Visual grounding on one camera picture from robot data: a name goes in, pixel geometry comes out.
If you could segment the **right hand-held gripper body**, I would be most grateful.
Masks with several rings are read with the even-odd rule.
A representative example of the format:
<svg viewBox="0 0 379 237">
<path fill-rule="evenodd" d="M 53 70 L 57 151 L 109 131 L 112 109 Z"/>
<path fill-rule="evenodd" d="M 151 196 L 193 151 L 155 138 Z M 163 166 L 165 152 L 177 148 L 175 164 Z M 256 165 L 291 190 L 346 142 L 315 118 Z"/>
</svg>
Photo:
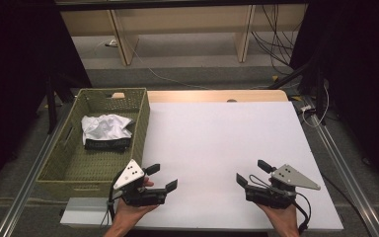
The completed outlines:
<svg viewBox="0 0 379 237">
<path fill-rule="evenodd" d="M 246 200 L 272 208 L 287 208 L 295 202 L 296 187 L 317 191 L 321 188 L 288 164 L 275 168 L 268 180 L 269 185 L 264 182 L 260 182 L 257 187 L 247 184 L 245 186 Z"/>
</svg>

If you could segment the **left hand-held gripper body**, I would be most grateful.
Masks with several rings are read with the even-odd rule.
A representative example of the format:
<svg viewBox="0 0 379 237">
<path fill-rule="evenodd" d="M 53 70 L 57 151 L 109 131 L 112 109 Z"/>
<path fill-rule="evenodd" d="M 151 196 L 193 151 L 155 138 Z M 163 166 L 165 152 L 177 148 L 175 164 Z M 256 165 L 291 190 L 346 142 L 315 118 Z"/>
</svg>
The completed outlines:
<svg viewBox="0 0 379 237">
<path fill-rule="evenodd" d="M 148 206 L 158 205 L 165 202 L 167 191 L 165 189 L 148 190 L 143 186 L 147 176 L 138 163 L 131 159 L 120 172 L 119 177 L 114 179 L 113 188 L 120 191 L 119 197 L 127 205 Z"/>
</svg>

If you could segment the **green woven basket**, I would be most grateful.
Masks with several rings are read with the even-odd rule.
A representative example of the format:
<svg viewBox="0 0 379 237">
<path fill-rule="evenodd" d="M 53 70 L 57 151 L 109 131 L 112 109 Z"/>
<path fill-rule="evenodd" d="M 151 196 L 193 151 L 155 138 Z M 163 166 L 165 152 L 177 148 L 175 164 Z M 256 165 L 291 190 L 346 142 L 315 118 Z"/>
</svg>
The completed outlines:
<svg viewBox="0 0 379 237">
<path fill-rule="evenodd" d="M 119 115 L 133 120 L 123 151 L 88 150 L 83 145 L 84 116 Z M 55 198 L 104 198 L 115 175 L 130 160 L 142 162 L 150 106 L 144 88 L 82 89 L 49 151 L 37 183 Z"/>
</svg>

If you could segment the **white t-shirt with black collar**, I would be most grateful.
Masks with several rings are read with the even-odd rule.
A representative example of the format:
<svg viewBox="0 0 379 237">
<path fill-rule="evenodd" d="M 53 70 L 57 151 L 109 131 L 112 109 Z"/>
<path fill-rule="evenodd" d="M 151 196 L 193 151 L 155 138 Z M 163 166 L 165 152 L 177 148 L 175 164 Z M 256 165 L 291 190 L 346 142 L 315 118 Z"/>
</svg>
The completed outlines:
<svg viewBox="0 0 379 237">
<path fill-rule="evenodd" d="M 83 116 L 83 145 L 87 150 L 123 151 L 131 144 L 132 132 L 127 128 L 132 118 L 119 115 Z"/>
</svg>

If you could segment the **person's right hand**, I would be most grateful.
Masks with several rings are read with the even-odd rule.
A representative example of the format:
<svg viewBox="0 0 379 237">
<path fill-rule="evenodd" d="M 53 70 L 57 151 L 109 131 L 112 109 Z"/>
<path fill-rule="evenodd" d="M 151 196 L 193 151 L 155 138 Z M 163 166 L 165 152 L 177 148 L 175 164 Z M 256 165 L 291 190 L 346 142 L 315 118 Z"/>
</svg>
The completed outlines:
<svg viewBox="0 0 379 237">
<path fill-rule="evenodd" d="M 275 230 L 288 233 L 297 230 L 296 207 L 290 205 L 285 209 L 277 209 L 259 204 L 259 208 L 265 213 Z"/>
</svg>

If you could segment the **person's left hand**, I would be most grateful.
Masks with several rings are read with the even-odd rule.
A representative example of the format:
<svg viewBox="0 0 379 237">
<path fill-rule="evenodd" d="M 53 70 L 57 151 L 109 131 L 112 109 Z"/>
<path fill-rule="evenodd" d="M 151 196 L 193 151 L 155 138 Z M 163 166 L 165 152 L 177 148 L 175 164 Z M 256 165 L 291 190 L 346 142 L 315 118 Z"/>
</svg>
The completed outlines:
<svg viewBox="0 0 379 237">
<path fill-rule="evenodd" d="M 112 227 L 132 228 L 147 213 L 156 209 L 157 205 L 132 206 L 127 205 L 121 198 L 116 207 Z"/>
</svg>

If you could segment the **black metal stand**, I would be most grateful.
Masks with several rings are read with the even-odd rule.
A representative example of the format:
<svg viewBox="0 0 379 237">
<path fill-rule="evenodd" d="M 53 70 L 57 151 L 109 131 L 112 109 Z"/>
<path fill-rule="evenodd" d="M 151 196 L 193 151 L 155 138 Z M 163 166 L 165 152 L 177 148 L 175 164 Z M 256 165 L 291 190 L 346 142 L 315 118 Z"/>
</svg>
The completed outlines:
<svg viewBox="0 0 379 237">
<path fill-rule="evenodd" d="M 70 90 L 70 82 L 70 78 L 65 74 L 51 75 L 45 82 L 49 117 L 48 134 L 51 134 L 57 125 L 55 96 L 58 96 L 63 103 L 70 103 L 74 100 L 74 95 Z"/>
<path fill-rule="evenodd" d="M 278 79 L 272 85 L 268 86 L 267 89 L 276 90 L 299 76 L 302 77 L 302 81 L 300 82 L 301 85 L 304 85 L 307 81 L 311 81 L 312 79 L 316 81 L 315 116 L 318 121 L 315 124 L 315 127 L 317 127 L 324 123 L 324 117 L 330 104 L 329 93 L 325 87 L 324 79 L 321 76 L 318 61 L 310 59 L 307 63 L 291 72 L 288 76 Z"/>
</svg>

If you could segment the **black curtain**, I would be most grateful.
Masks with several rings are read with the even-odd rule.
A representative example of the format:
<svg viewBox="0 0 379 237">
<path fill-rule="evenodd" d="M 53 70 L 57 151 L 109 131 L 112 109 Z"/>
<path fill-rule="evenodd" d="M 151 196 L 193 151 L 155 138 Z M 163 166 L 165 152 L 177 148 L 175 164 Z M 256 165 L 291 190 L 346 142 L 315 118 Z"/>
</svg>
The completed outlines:
<svg viewBox="0 0 379 237">
<path fill-rule="evenodd" d="M 64 101 L 72 88 L 91 86 L 55 0 L 0 0 L 0 171 L 47 85 Z"/>
<path fill-rule="evenodd" d="M 379 0 L 309 0 L 290 66 L 306 63 L 323 37 L 330 97 L 379 172 Z"/>
</svg>

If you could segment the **light wooden shelf unit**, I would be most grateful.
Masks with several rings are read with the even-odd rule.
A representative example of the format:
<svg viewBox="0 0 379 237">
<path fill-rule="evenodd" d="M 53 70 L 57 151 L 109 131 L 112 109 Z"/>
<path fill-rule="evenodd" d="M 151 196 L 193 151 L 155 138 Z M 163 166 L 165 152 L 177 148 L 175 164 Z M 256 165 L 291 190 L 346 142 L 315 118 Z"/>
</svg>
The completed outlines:
<svg viewBox="0 0 379 237">
<path fill-rule="evenodd" d="M 112 36 L 122 64 L 132 62 L 141 35 L 231 33 L 240 62 L 246 60 L 251 32 L 294 32 L 308 4 L 63 11 L 72 37 Z"/>
</svg>

